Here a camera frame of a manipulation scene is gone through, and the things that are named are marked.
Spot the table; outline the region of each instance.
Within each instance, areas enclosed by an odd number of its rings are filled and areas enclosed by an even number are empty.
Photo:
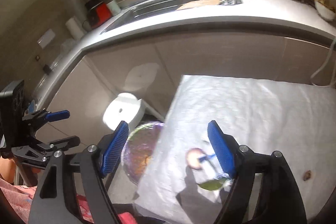
[[[207,124],[216,120],[224,133],[256,153],[283,153],[300,189],[307,218],[311,218],[336,185],[335,117],[334,89],[185,75],[134,204],[141,214],[170,223],[213,223],[222,207],[221,199],[197,186],[185,153],[192,147],[203,148]],[[303,181],[307,170],[312,178]]]

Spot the red cloth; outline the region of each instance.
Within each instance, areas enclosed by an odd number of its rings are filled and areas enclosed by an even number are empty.
[[[14,211],[25,223],[28,223],[29,211],[36,192],[36,186],[13,186],[0,179],[0,188]],[[82,195],[77,195],[77,201],[83,218],[94,223],[86,198]],[[118,216],[122,224],[137,224],[136,220],[130,213],[122,213]]]

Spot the leaf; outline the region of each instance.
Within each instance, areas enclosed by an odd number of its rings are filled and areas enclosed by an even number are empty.
[[[219,180],[214,179],[214,180],[209,180],[203,183],[197,183],[197,185],[205,190],[215,191],[215,190],[220,189],[226,180],[227,178],[221,178]]]

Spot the white cable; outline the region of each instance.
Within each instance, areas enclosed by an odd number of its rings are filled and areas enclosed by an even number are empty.
[[[334,70],[333,70],[333,74],[332,74],[332,77],[331,77],[331,80],[330,80],[330,84],[329,85],[316,85],[313,83],[313,78],[319,74],[325,67],[326,65],[328,64],[328,61],[329,59],[331,58],[331,55],[333,53],[333,50],[334,50],[334,47],[335,47],[335,44],[336,44],[336,37],[334,38],[333,42],[331,43],[330,45],[330,48],[329,48],[329,52],[327,54],[327,58],[325,59],[324,63],[322,64],[322,66],[320,68],[317,69],[317,71],[315,71],[311,76],[310,76],[310,82],[315,85],[315,86],[319,86],[319,87],[322,87],[322,88],[332,88],[335,84],[336,84],[336,80],[335,80],[335,75],[336,75],[336,61],[335,61],[335,64],[334,64]]]

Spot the blue gripper pad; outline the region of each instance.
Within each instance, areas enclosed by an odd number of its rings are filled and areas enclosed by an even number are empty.
[[[221,131],[215,121],[208,124],[208,138],[212,148],[217,156],[223,172],[229,174],[230,178],[234,178],[236,174],[233,154],[223,139],[224,133]]]
[[[128,124],[122,121],[114,132],[114,138],[102,156],[101,174],[106,177],[116,167],[128,138]]]
[[[62,110],[58,112],[50,112],[45,116],[45,120],[47,122],[55,122],[64,119],[68,119],[70,117],[70,112],[68,110]]]

